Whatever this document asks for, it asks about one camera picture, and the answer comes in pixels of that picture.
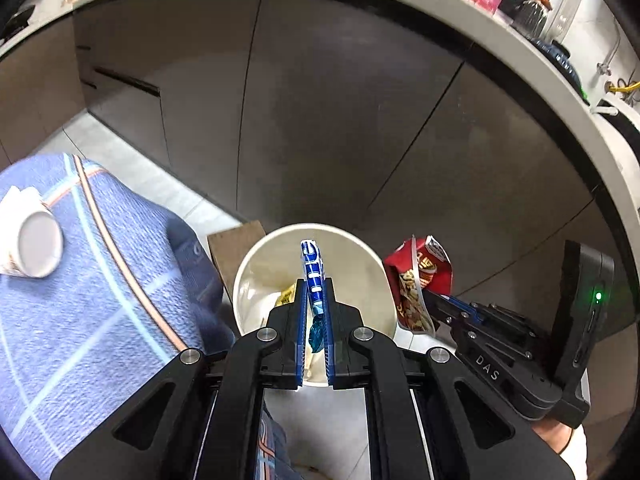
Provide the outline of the right hand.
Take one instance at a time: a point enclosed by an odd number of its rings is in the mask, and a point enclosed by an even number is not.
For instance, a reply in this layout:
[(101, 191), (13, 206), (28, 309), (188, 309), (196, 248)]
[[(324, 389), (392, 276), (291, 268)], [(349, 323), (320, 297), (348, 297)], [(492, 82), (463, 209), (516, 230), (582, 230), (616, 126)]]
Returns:
[(532, 429), (556, 454), (561, 454), (566, 449), (574, 434), (573, 428), (550, 417), (533, 422)]

